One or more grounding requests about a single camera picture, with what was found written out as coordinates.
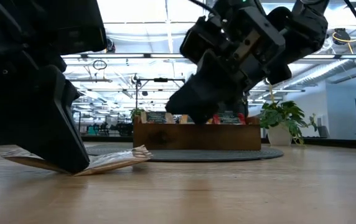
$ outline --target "wooden box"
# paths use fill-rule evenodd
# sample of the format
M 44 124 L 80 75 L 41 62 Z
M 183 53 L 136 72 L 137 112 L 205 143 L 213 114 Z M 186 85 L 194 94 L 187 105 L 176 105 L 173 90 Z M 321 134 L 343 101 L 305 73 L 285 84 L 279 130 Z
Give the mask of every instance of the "wooden box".
M 134 119 L 134 147 L 147 149 L 261 150 L 260 121 L 234 124 L 143 124 Z

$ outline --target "potted plant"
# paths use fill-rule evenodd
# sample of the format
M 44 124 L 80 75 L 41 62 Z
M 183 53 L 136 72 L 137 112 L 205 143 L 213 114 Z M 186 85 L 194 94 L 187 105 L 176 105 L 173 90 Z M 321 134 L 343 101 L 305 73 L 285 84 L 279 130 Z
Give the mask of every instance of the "potted plant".
M 141 112 L 142 111 L 145 111 L 144 109 L 142 108 L 134 108 L 131 110 L 131 120 L 134 122 L 134 118 L 135 118 L 135 115 L 141 115 Z
M 292 140 L 296 144 L 303 145 L 300 128 L 313 126 L 316 131 L 314 118 L 315 114 L 312 114 L 309 122 L 305 122 L 303 110 L 293 101 L 265 103 L 260 113 L 260 126 L 267 129 L 271 145 L 289 146 Z

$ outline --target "white flower pot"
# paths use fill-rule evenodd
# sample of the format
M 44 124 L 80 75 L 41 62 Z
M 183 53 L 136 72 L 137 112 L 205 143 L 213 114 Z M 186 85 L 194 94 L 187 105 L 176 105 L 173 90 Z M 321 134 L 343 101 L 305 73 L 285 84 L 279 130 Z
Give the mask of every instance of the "white flower pot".
M 282 124 L 277 125 L 276 127 L 269 128 L 268 140 L 271 146 L 290 146 L 293 137 L 291 136 L 289 129 L 283 126 Z

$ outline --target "wooden table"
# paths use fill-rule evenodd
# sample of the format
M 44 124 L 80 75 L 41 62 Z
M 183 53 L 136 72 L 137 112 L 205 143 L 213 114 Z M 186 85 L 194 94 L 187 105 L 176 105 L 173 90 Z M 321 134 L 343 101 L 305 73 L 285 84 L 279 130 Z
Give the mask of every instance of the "wooden table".
M 147 162 L 87 177 L 0 158 L 0 224 L 356 223 L 356 149 L 283 150 L 265 161 Z

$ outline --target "red package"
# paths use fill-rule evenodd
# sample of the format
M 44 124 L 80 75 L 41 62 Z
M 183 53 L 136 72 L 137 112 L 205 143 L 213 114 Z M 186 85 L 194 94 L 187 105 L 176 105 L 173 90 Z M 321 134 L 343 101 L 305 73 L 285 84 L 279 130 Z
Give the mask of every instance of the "red package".
M 224 112 L 213 116 L 213 124 L 246 124 L 245 115 L 242 113 Z

